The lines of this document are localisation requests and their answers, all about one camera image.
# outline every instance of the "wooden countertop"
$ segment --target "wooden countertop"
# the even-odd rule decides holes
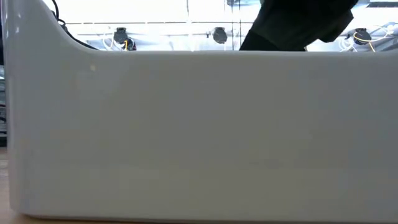
[[[8,160],[5,148],[0,148],[0,223],[1,224],[110,224],[118,222],[76,222],[76,221],[55,221],[40,220],[20,215],[12,211],[9,207],[9,187],[8,187]]]

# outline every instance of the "white porcelain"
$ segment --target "white porcelain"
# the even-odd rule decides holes
[[[1,7],[13,210],[398,222],[398,52],[103,52]]]

